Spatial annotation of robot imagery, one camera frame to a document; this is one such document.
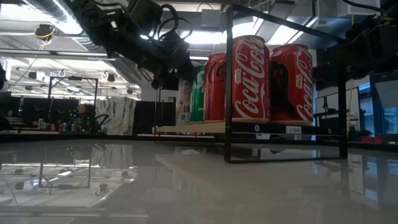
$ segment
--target air duct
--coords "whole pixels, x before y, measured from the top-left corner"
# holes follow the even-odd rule
[[[76,20],[70,8],[62,0],[23,0],[33,10],[45,14],[49,17],[51,23],[53,23],[58,29],[66,34],[82,34],[84,30]],[[102,46],[95,45],[90,38],[87,37],[74,37],[74,41],[79,43],[85,49],[92,52],[105,52]],[[134,69],[128,70],[126,64],[130,67],[135,66],[132,61],[127,62],[126,58],[118,58],[113,62],[106,62],[111,66],[114,66],[117,70],[121,71],[121,75],[127,82],[141,84],[141,77],[137,76],[137,72]]]
[[[50,22],[66,34],[81,34],[83,29],[79,25],[70,8],[62,0],[23,0],[33,10],[49,17]],[[73,38],[89,51],[100,52],[102,46],[95,45],[87,37]]]

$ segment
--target soda can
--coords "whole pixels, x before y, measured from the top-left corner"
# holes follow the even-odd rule
[[[176,105],[176,125],[190,123],[190,104],[191,104],[192,82],[180,79],[178,81],[177,105]]]
[[[205,122],[222,122],[225,119],[225,53],[209,56],[205,78]]]
[[[311,125],[312,56],[305,45],[289,44],[271,53],[273,123]]]
[[[269,50],[255,35],[233,40],[232,119],[267,123],[271,118]]]
[[[191,94],[191,122],[203,122],[205,119],[205,65],[196,66]]]

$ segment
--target window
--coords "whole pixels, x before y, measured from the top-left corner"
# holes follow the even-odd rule
[[[370,83],[365,83],[359,86],[359,104],[364,112],[364,119],[362,122],[364,123],[365,130],[374,134],[373,99],[370,96],[370,92]]]
[[[398,108],[385,108],[383,110],[384,133],[398,133]]]

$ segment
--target wooden shelf board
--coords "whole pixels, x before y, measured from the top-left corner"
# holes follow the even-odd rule
[[[163,133],[224,133],[225,122],[163,126],[156,129]]]

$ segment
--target green soda can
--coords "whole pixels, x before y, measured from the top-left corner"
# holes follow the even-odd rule
[[[191,93],[191,122],[205,120],[205,65],[198,65],[194,70]]]

